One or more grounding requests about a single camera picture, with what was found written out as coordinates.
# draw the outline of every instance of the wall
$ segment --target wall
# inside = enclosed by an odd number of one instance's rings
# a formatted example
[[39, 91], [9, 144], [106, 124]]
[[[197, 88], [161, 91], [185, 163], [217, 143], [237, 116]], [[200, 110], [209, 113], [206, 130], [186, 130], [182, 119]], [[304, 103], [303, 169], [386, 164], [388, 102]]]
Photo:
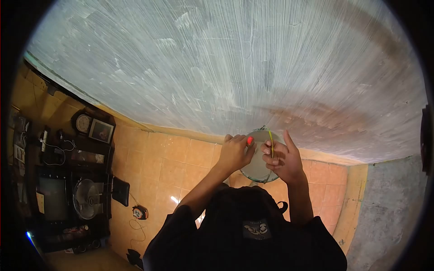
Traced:
[[140, 123], [288, 128], [301, 148], [363, 162], [419, 152], [422, 74], [379, 0], [60, 0], [26, 57]]
[[391, 269], [418, 221], [426, 183], [419, 155], [369, 165], [349, 271]]

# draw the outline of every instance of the cable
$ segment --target cable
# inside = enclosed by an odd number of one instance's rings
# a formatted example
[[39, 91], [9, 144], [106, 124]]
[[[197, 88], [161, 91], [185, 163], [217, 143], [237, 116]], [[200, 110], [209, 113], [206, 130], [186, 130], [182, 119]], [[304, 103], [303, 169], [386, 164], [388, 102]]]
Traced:
[[[138, 226], [139, 226], [139, 228], [134, 228], [133, 226], [131, 226], [131, 221], [135, 221], [137, 224], [138, 224]], [[135, 249], [133, 249], [133, 241], [136, 241], [136, 242], [143, 242], [143, 241], [145, 241], [146, 240], [146, 234], [145, 234], [145, 232], [143, 231], [143, 228], [144, 228], [144, 226], [142, 226], [142, 225], [140, 225], [140, 223], [137, 221], [137, 218], [135, 218], [135, 219], [130, 219], [130, 221], [128, 221], [128, 224], [130, 225], [130, 227], [131, 227], [131, 229], [134, 229], [134, 230], [141, 230], [141, 232], [143, 233], [143, 240], [137, 240], [137, 239], [134, 239], [134, 238], [132, 238], [131, 240], [130, 240], [130, 246], [131, 246], [131, 249], [132, 250], [135, 250]]]
[[70, 140], [64, 140], [65, 142], [70, 142], [72, 144], [72, 149], [70, 150], [66, 150], [66, 151], [72, 151], [73, 149], [77, 148], [76, 143], [74, 142], [74, 140], [70, 141]]
[[56, 166], [61, 166], [61, 165], [63, 165], [63, 164], [65, 163], [65, 161], [66, 161], [66, 154], [65, 154], [65, 151], [72, 151], [73, 149], [77, 148], [77, 146], [76, 146], [74, 140], [72, 140], [72, 141], [65, 140], [65, 142], [67, 142], [67, 141], [70, 142], [70, 143], [72, 144], [72, 149], [70, 149], [70, 150], [63, 150], [63, 149], [59, 148], [58, 146], [54, 146], [54, 145], [50, 145], [50, 144], [45, 143], [45, 145], [50, 146], [50, 147], [58, 148], [59, 150], [61, 150], [61, 151], [63, 152], [63, 162], [62, 162], [61, 164], [56, 164], [56, 163], [49, 164], [49, 163], [43, 161], [47, 166], [54, 166], [54, 165], [56, 165]]
[[133, 200], [136, 202], [137, 205], [140, 205], [137, 200], [135, 199], [135, 197], [133, 196], [133, 194], [131, 194], [131, 192], [128, 191], [128, 193], [130, 193], [131, 197], [133, 198]]
[[[132, 197], [133, 200], [136, 202], [136, 204], [137, 204], [137, 205], [140, 205], [140, 204], [138, 203], [138, 201], [135, 199], [135, 197], [133, 196], [133, 194], [131, 194], [131, 192], [129, 192], [129, 191], [128, 191], [128, 193], [131, 195], [131, 197]], [[139, 228], [134, 228], [133, 226], [131, 226], [131, 221], [135, 221], [135, 222], [139, 225]], [[143, 239], [143, 240], [137, 240], [137, 239], [131, 239], [131, 240], [130, 240], [130, 246], [131, 246], [131, 249], [132, 249], [132, 250], [135, 250], [135, 249], [133, 249], [133, 244], [132, 244], [132, 242], [133, 242], [133, 241], [136, 241], [136, 242], [143, 242], [144, 240], [146, 240], [146, 234], [145, 234], [145, 232], [143, 231], [143, 226], [140, 225], [140, 223], [137, 221], [137, 218], [136, 218], [136, 217], [134, 217], [134, 219], [130, 219], [130, 221], [128, 221], [128, 224], [130, 224], [130, 227], [131, 227], [132, 229], [134, 229], [134, 230], [138, 230], [138, 229], [140, 229], [141, 232], [143, 233], [143, 236], [144, 236], [144, 239]]]

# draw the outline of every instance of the framed photo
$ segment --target framed photo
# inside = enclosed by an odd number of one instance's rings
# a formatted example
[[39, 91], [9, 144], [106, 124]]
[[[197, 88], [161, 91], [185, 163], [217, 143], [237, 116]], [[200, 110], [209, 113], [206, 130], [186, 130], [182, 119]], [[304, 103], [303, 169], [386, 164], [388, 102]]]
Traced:
[[113, 125], [93, 119], [89, 137], [110, 144], [114, 128]]
[[24, 163], [25, 152], [24, 152], [23, 148], [21, 148], [20, 146], [15, 144], [13, 154], [14, 154], [15, 159]]

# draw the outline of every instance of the black t-shirt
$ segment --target black t-shirt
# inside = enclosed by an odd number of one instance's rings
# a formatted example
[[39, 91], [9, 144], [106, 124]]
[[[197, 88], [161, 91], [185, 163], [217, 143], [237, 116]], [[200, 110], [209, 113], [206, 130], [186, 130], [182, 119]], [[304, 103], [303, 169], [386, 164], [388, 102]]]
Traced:
[[319, 216], [303, 227], [284, 219], [262, 188], [217, 192], [196, 228], [189, 206], [168, 215], [143, 255], [145, 270], [346, 270]]

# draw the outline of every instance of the picture frame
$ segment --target picture frame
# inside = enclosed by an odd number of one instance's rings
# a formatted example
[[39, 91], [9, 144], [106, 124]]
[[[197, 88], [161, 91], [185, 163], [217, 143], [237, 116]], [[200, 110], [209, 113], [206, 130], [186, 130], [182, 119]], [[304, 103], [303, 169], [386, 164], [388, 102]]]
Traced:
[[93, 119], [92, 125], [89, 129], [88, 137], [95, 139], [107, 144], [110, 144], [113, 137], [113, 131], [115, 129], [114, 125], [108, 124], [106, 122]]

